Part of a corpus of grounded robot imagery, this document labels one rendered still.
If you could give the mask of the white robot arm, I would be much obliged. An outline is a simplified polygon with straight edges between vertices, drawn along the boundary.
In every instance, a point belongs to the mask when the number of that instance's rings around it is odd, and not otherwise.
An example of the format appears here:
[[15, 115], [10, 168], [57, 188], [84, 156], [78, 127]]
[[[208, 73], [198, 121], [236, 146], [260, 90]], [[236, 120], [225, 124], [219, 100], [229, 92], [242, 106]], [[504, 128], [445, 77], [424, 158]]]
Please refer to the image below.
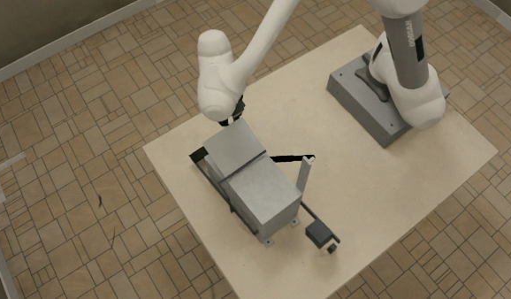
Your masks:
[[[274, 0], [250, 44], [235, 62], [222, 31], [209, 30], [199, 36], [197, 99], [206, 118], [219, 122], [243, 113], [246, 105], [239, 99], [246, 90], [246, 81], [262, 63], [300, 1]], [[392, 96], [402, 118], [419, 129], [440, 122], [446, 108], [438, 75], [427, 60], [422, 8], [428, 1], [370, 0], [372, 8], [381, 15], [385, 31], [372, 55], [366, 52], [362, 55], [366, 66], [355, 71], [355, 76], [381, 102]]]

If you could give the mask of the black straight rod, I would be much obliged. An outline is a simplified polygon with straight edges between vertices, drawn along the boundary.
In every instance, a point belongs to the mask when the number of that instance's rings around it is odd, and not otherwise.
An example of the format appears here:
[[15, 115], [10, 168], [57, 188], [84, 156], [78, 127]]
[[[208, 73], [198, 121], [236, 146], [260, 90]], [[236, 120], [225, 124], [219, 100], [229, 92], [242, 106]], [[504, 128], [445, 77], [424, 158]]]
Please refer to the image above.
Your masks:
[[293, 161], [301, 161], [303, 157], [306, 157], [310, 162], [315, 160], [314, 155], [301, 155], [301, 156], [294, 156], [294, 155], [288, 155], [288, 156], [275, 156], [270, 157], [275, 163], [281, 163], [281, 162], [293, 162]]

